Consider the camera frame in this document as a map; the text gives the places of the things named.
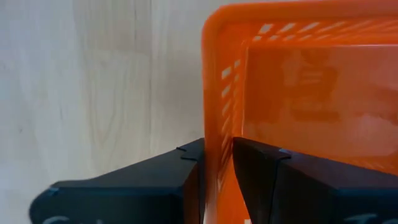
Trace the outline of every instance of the light wooden surface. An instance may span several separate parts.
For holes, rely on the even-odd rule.
[[[0,217],[203,136],[200,34],[227,0],[0,0]]]

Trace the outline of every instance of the wood grain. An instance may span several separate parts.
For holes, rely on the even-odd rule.
[[[229,2],[0,0],[1,223],[202,137],[201,28]]]

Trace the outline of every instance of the orange plastic basket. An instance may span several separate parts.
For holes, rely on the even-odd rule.
[[[396,0],[233,4],[210,16],[208,223],[250,223],[233,136],[398,174],[396,44]]]

